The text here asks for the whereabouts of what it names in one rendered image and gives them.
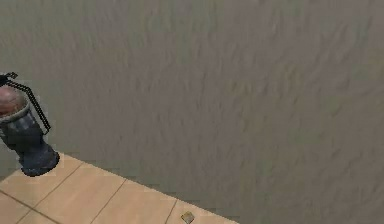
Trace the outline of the small tan square object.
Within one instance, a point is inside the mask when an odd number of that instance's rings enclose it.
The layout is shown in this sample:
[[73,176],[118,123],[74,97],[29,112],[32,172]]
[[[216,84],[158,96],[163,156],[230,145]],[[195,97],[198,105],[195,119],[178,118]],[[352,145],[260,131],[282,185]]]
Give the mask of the small tan square object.
[[194,216],[191,212],[187,211],[187,212],[185,212],[185,213],[181,216],[181,219],[182,219],[186,224],[191,224],[191,223],[194,221],[195,216]]

